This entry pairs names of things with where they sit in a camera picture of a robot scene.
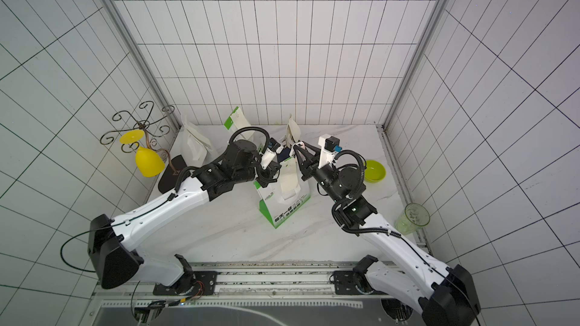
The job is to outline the navy beige bag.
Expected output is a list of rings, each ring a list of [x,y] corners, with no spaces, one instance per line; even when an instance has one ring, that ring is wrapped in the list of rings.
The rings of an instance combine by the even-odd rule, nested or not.
[[[286,126],[286,133],[283,141],[281,142],[282,151],[277,155],[278,163],[290,158],[292,147],[295,143],[299,142],[301,138],[301,130],[292,116],[288,118],[288,123]]]

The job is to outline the cream receipt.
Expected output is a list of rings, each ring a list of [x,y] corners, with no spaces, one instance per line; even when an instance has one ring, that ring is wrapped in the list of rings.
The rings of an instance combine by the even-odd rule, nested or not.
[[[294,157],[289,157],[281,163],[278,183],[280,186],[280,196],[287,200],[295,197],[301,191],[298,179],[297,161]]]
[[[286,141],[288,145],[292,145],[294,143],[299,142],[300,138],[301,138],[300,127],[298,126],[297,122],[293,119],[293,117],[290,116],[287,124]]]

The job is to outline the green white bag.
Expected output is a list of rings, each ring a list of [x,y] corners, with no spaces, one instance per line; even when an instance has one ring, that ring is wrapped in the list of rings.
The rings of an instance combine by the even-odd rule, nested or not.
[[[236,107],[225,121],[224,126],[230,135],[232,135],[241,128],[250,127],[251,124],[249,123],[248,119],[246,119],[242,108]],[[254,131],[246,131],[238,135],[237,140],[241,140],[243,138],[244,140],[254,141],[254,133]]]
[[[257,181],[254,181],[255,188],[261,197],[259,211],[275,229],[291,217],[311,197],[309,183],[300,178],[301,173],[298,163],[297,170],[301,191],[291,199],[282,199],[278,180],[276,183],[269,184],[268,187],[261,187]]]

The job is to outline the white paper bag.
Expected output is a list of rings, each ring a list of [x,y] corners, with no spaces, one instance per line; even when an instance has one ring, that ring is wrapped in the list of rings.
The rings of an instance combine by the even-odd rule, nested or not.
[[[199,127],[190,122],[185,115],[181,116],[181,123],[173,149],[181,156],[185,165],[200,168],[216,160],[218,151]]]

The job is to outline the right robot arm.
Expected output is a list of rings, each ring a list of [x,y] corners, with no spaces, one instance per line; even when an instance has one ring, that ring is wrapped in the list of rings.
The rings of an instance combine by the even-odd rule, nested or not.
[[[363,196],[366,160],[341,149],[336,137],[319,147],[296,143],[303,179],[314,178],[333,200],[331,215],[340,229],[373,244],[400,269],[392,271],[377,257],[366,256],[354,268],[363,293],[387,294],[417,312],[427,325],[471,325],[480,320],[473,277],[464,267],[449,267],[411,243]]]

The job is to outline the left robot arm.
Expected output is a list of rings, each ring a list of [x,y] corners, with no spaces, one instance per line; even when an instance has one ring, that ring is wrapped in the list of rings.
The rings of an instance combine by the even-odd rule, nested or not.
[[[231,191],[235,185],[275,182],[279,146],[259,151],[249,140],[233,140],[215,161],[185,167],[175,188],[134,211],[110,218],[95,217],[89,228],[88,254],[101,283],[110,290],[129,281],[154,282],[175,294],[193,287],[194,272],[184,256],[156,256],[143,242],[173,220]]]

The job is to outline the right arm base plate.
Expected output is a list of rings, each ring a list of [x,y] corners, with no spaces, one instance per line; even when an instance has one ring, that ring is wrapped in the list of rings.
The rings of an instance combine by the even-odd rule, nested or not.
[[[373,289],[367,280],[354,271],[334,271],[329,277],[338,295],[369,296],[385,295],[385,292]]]

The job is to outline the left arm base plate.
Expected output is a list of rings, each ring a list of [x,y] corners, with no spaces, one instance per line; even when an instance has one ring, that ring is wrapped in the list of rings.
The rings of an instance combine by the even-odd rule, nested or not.
[[[199,292],[202,296],[213,295],[217,275],[216,271],[186,272],[171,286],[156,284],[153,295],[196,297]]]

